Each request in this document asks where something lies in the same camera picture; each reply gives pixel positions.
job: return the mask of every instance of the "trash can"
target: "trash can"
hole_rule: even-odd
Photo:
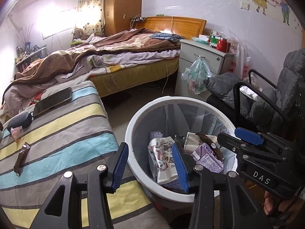
[[[148,163],[148,143],[151,131],[161,131],[163,137],[183,136],[187,132],[201,132],[217,136],[221,132],[234,135],[232,122],[218,109],[206,102],[188,98],[165,96],[142,107],[130,120],[125,136],[129,146],[129,166],[137,180],[145,188],[149,198],[176,209],[194,201],[194,194],[180,194],[163,188],[153,178]],[[236,154],[221,148],[225,158],[224,173],[236,171]]]

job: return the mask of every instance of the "wooden wardrobe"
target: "wooden wardrobe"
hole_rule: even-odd
[[[142,0],[104,0],[105,36],[129,30],[130,19],[141,14],[141,8]]]

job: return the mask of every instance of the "white trash can rim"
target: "white trash can rim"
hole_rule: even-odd
[[[128,144],[129,149],[128,164],[136,179],[149,191],[163,199],[170,200],[173,202],[192,203],[194,201],[194,194],[179,194],[170,191],[166,188],[163,188],[161,185],[157,184],[149,176],[147,176],[138,164],[138,161],[136,160],[135,154],[131,147],[132,137],[134,135],[136,125],[139,123],[139,121],[141,121],[141,119],[144,118],[144,116],[150,111],[167,104],[190,104],[194,106],[204,106],[205,110],[215,115],[221,122],[223,122],[227,129],[232,130],[234,132],[235,127],[233,123],[220,110],[216,109],[210,104],[197,99],[180,96],[164,96],[157,98],[143,106],[130,120],[126,129],[125,142]],[[237,161],[235,161],[232,170],[236,171],[236,169]],[[214,196],[216,197],[218,195],[219,191],[215,191]]]

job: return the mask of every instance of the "nightstand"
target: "nightstand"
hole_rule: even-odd
[[[185,68],[190,68],[193,62],[198,59],[198,56],[205,58],[210,71],[215,75],[220,75],[228,72],[231,68],[231,63],[234,54],[218,51],[209,45],[205,45],[193,40],[181,40],[181,51],[178,66],[178,75],[175,88],[175,96],[186,96],[198,100],[206,101],[211,94],[208,91],[201,92],[199,95],[193,94],[188,87],[188,82],[181,78]]]

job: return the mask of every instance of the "smartphone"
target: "smartphone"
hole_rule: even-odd
[[[68,87],[57,93],[50,95],[43,100],[37,102],[34,107],[34,119],[44,115],[49,110],[56,108],[60,105],[66,104],[72,100],[72,88]]]

